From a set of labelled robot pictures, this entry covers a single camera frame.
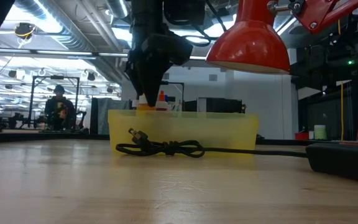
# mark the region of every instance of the translucent yellow container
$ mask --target translucent yellow container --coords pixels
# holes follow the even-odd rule
[[[109,110],[110,145],[132,143],[130,128],[157,142],[197,140],[204,147],[255,149],[257,115],[177,111]]]

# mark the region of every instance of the red desk lamp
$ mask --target red desk lamp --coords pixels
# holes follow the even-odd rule
[[[278,11],[291,10],[311,33],[317,33],[358,8],[358,0],[348,0],[333,10],[339,0],[297,0],[278,6],[271,0],[239,0],[237,18],[209,50],[206,62],[233,70],[289,74],[287,49],[273,29]]]

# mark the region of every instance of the lamp arm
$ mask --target lamp arm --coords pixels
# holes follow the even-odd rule
[[[358,8],[358,0],[348,0],[334,9],[339,0],[308,0],[302,5],[300,13],[293,13],[298,21],[312,34],[321,32],[338,19]]]

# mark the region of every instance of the wooden table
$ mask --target wooden table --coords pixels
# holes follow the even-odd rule
[[[358,223],[358,182],[294,157],[132,157],[112,154],[108,141],[6,143],[3,223]]]

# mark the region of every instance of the man sitting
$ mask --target man sitting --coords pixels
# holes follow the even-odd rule
[[[73,103],[63,95],[65,89],[57,85],[53,91],[56,96],[47,101],[45,114],[48,118],[48,125],[52,130],[70,129],[75,125],[75,109]]]

